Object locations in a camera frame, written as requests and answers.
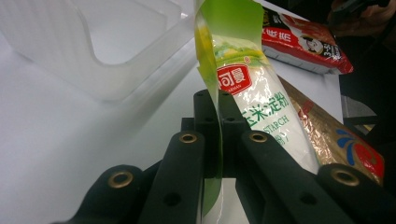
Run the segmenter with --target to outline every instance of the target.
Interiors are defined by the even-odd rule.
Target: clear plastic container
[[[0,30],[54,75],[118,101],[193,38],[192,12],[182,0],[0,0]]]

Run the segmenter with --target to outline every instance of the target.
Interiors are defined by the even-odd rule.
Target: corn starch package
[[[262,6],[249,0],[206,0],[199,12],[196,48],[206,86],[232,94],[251,129],[271,134],[305,170],[316,174],[315,151],[262,53]]]
[[[318,74],[341,75],[353,66],[328,27],[263,8],[262,49],[268,57]]]
[[[379,185],[384,177],[383,158],[356,134],[333,118],[284,79],[280,79],[303,121],[321,165],[342,163],[369,176]]]

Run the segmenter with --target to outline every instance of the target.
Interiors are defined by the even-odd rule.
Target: red snack bag
[[[353,66],[322,24],[264,7],[262,50],[265,55],[318,74],[347,74]]]

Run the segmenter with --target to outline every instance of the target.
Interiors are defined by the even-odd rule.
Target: red label
[[[233,64],[218,69],[219,87],[235,95],[251,86],[248,67],[244,64]]]

